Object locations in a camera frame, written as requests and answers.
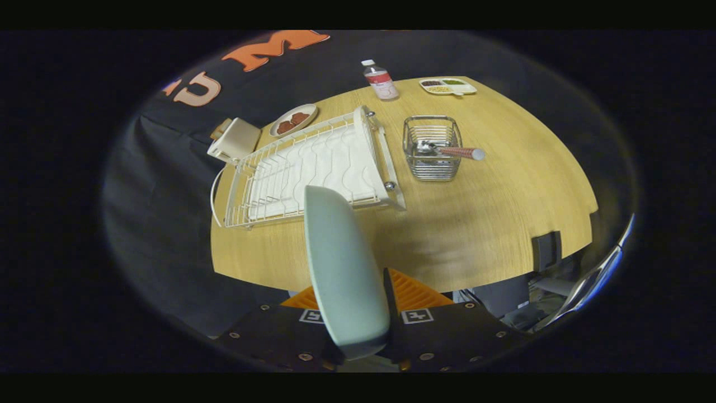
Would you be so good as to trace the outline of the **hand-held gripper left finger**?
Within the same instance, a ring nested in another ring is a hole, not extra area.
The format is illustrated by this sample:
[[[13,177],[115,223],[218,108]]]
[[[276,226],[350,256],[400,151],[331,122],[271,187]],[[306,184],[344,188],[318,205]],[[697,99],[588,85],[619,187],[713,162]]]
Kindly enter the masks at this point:
[[[312,287],[280,304],[261,304],[215,342],[267,372],[336,372],[343,364],[343,354],[327,331]]]

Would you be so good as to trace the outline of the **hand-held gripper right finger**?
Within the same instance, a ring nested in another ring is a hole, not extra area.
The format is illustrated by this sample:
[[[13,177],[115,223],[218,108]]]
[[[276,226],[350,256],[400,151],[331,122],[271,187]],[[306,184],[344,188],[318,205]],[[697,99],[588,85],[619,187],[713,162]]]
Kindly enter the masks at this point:
[[[383,277],[390,313],[383,357],[402,373],[470,372],[529,342],[529,334],[507,326],[474,301],[400,310],[389,269]]]

